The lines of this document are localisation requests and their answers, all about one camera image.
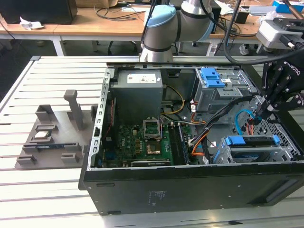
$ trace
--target floor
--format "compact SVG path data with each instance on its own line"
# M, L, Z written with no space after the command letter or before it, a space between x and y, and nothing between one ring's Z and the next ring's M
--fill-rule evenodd
M67 41L65 44L66 53L69 56L107 56L107 46L109 41L100 41L98 51L92 51L90 41ZM45 41L44 46L39 47L35 40L18 40L12 41L12 50L1 50L0 52L0 100L9 91L15 80L22 72L25 65L31 59L31 56L56 56L56 52L51 41ZM207 53L208 44L198 43L193 47L191 43L184 44L184 51L180 55L185 56L204 56ZM129 42L116 41L111 48L112 55L114 56L134 56L138 55ZM239 56L239 44L232 46L231 54ZM223 56L222 50L217 52L217 56Z

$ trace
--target motherboard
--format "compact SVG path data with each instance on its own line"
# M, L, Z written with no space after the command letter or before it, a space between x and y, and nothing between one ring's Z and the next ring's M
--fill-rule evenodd
M186 142L192 136L190 127L160 124L159 130L158 136L157 124L118 126L115 146L105 149L100 164L117 168L188 163Z

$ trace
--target white sticker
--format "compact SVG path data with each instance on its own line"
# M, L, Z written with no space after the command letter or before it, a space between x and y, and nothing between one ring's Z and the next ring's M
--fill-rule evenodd
M37 149L49 149L49 146L36 146Z
M217 142L216 141L211 142L210 147L216 147L216 146L217 146Z
M221 80L222 80L222 82L231 82L231 80L229 78L222 78Z
M195 106L195 104L193 105L191 105L191 111L194 113L195 111L196 111L196 106Z
M208 164L209 164L209 161L208 161L208 159L207 159L205 156L203 156L203 163L204 163L205 165L208 165Z
M129 74L127 83L156 83L155 74Z

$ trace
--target slotted aluminum table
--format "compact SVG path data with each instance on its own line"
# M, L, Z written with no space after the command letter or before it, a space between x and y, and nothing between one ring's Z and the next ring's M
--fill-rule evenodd
M229 227L234 221L242 223L238 228L303 227L304 188L273 207L101 217L87 191L77 188L80 169L14 169L16 157L36 120L38 105L50 104L54 111L69 110L62 97L66 89L76 89L78 103L83 110L89 110L90 105L97 104L106 62L137 60L137 57L41 57L29 62L0 104L0 227ZM175 61L227 60L177 57ZM261 74L262 65L255 68ZM302 125L303 112L292 114ZM208 197L203 189L193 191L198 200Z

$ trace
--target green circuit board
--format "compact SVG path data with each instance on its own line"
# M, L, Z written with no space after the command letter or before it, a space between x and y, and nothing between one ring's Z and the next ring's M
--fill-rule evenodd
M147 133L157 133L157 126L146 125ZM181 127L184 140L188 140L191 135L191 129L185 125ZM168 125L161 126L161 139L145 140L143 134L143 125L120 125L116 138L115 150L106 150L103 155L103 163L107 167L122 167L124 163L132 161L156 161L166 160L173 163Z
M155 129L147 128L148 133L155 133ZM153 142L160 144L160 154L148 154L147 145L149 141L144 140L143 126L119 126L118 132L118 157L121 160L146 160L146 159L169 159L172 163L172 153L170 149L170 139L168 133L168 127L162 126L162 139L159 142Z

